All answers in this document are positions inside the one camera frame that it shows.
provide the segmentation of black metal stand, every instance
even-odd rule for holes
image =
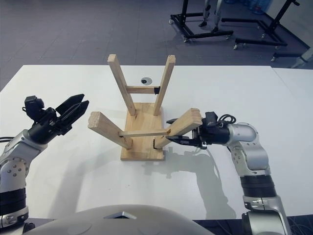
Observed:
[[[198,13],[187,13],[187,6],[188,6],[188,0],[184,0],[182,5],[182,11],[181,14],[177,15],[171,15],[171,19],[169,23],[174,23],[177,25],[179,30],[184,35],[184,42],[186,43],[188,39],[190,38],[208,38],[208,37],[216,37],[216,36],[223,36],[226,35],[227,39],[230,35],[234,33],[234,31],[218,31],[218,29],[213,29],[210,33],[199,33],[194,34],[191,29],[186,25],[186,18],[187,17],[194,17],[194,16],[202,16],[202,12]]]
[[[264,21],[261,21],[261,20],[222,18],[222,22],[257,23],[258,27],[264,30],[264,33],[262,34],[262,38],[261,38],[262,40],[236,38],[234,50],[237,49],[238,44],[240,43],[276,46],[276,48],[278,48],[279,46],[283,46],[283,47],[287,46],[288,44],[275,33],[275,29],[279,25],[280,19],[283,17],[284,13],[287,11],[288,7],[292,3],[295,4],[296,6],[300,5],[296,0],[287,0],[285,4],[283,5],[283,7],[280,9],[275,19],[272,21],[272,23],[269,26]],[[266,35],[268,35],[272,39],[272,41],[264,40]]]
[[[300,57],[301,53],[274,53],[271,59],[271,62],[274,62],[277,58],[280,57],[290,57],[290,58],[297,58]]]

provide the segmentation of wooden rung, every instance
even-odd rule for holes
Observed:
[[[118,133],[122,132],[122,130],[101,112],[92,112],[88,119],[88,123],[89,129],[126,149],[132,148],[133,140],[131,138],[120,137]]]
[[[119,136],[123,137],[139,137],[139,136],[165,136],[170,131],[166,129],[161,130],[139,130],[139,131],[122,131],[118,133]]]
[[[156,97],[156,103],[155,103],[154,113],[153,113],[154,116],[158,115],[160,112],[162,101],[164,99],[168,83],[170,82],[170,78],[172,75],[172,71],[174,69],[175,62],[176,62],[176,58],[174,55],[169,55],[167,57],[167,61],[165,64],[165,68],[164,68],[164,72],[163,72],[163,76],[161,80],[160,92]]]
[[[121,91],[121,94],[123,96],[123,99],[125,101],[125,104],[127,106],[128,112],[130,115],[135,115],[136,109],[134,107],[134,102],[130,94],[128,94],[126,90],[126,81],[124,74],[122,72],[121,66],[119,64],[119,61],[117,59],[117,56],[115,54],[110,54],[108,57],[108,64],[112,70],[113,76],[116,80],[116,83],[118,85],[119,90]]]
[[[169,136],[181,136],[200,125],[202,125],[200,110],[189,109],[166,130],[170,131]],[[170,142],[171,141],[168,140],[165,136],[157,136],[155,138],[155,148],[162,148]]]
[[[143,86],[127,86],[126,90],[129,94],[155,94],[155,89],[159,87],[143,87]]]

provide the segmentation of black bracket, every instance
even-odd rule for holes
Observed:
[[[160,86],[159,87],[155,87],[155,94],[159,94],[160,93],[160,89],[161,89]]]

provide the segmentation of black cable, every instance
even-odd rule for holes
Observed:
[[[1,140],[0,143],[10,142],[11,140]]]
[[[233,234],[233,231],[232,231],[232,229],[231,229],[231,227],[230,227],[229,222],[227,221],[227,219],[225,219],[224,221],[225,221],[225,223],[227,224],[227,227],[228,227],[230,233]]]
[[[5,136],[5,137],[0,137],[0,140],[4,140],[4,139],[14,139],[14,137],[7,137],[7,136]]]
[[[230,114],[224,114],[219,118],[219,122],[225,122],[227,124],[234,124],[236,121],[236,118]]]

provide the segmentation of gray floor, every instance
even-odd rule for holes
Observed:
[[[202,11],[203,3],[191,0],[188,12]],[[234,30],[228,41],[221,36],[184,43],[177,28],[168,24],[170,14],[181,11],[182,0],[1,0],[0,4],[0,90],[22,65],[105,65],[110,53],[116,53],[123,65],[164,65],[168,54],[176,55],[177,65],[287,68],[294,63],[290,58],[270,62],[274,47],[233,50],[235,37],[260,38],[262,31],[253,24],[221,23],[220,29]],[[225,4],[223,16],[268,22],[240,3]],[[201,29],[200,22],[192,20],[188,26],[194,32],[212,29]],[[291,35],[280,28],[277,32],[289,43],[281,52],[305,51]]]

